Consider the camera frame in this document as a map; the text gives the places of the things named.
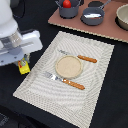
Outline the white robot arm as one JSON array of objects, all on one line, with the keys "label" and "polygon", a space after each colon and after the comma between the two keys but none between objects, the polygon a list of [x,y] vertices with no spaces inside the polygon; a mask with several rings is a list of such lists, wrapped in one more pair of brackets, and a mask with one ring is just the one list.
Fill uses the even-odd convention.
[{"label": "white robot arm", "polygon": [[37,30],[21,34],[13,18],[10,0],[0,0],[0,66],[15,63],[41,50],[43,45]]}]

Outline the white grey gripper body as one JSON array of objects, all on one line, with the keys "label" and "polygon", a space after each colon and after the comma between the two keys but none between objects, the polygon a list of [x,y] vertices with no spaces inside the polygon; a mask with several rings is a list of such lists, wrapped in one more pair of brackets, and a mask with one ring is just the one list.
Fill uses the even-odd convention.
[{"label": "white grey gripper body", "polygon": [[26,34],[0,31],[0,66],[21,60],[25,54],[41,50],[43,45],[37,30]]}]

